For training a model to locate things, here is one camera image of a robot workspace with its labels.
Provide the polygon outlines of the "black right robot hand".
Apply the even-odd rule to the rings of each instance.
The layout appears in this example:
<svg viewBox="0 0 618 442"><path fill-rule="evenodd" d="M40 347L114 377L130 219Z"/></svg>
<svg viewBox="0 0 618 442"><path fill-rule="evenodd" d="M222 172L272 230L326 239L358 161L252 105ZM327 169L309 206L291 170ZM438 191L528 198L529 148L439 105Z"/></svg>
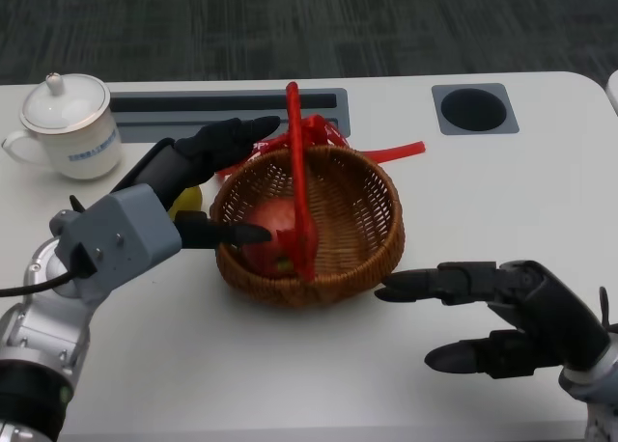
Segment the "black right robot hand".
<svg viewBox="0 0 618 442"><path fill-rule="evenodd" d="M485 373L494 379L529 376L562 365L591 370L610 345L592 311L543 265L533 261L443 262L432 269L392 273L378 299L408 303L438 299L446 306L484 302L511 329L486 339L441 346L425 358L442 373Z"/></svg>

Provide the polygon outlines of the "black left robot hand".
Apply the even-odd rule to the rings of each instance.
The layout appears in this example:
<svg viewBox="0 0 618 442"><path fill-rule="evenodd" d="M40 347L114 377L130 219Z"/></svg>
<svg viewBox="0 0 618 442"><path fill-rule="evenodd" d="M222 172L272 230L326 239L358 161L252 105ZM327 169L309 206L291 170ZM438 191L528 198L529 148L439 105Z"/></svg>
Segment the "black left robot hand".
<svg viewBox="0 0 618 442"><path fill-rule="evenodd" d="M250 157L256 143L273 133L280 118L238 118L209 124L195 135L156 143L113 188L120 191L147 184L169 210L186 189L210 180L215 173ZM271 232L253 224L224 224L202 211L182 211L175 224L184 249L215 249L220 244L242 246L272 240Z"/></svg>

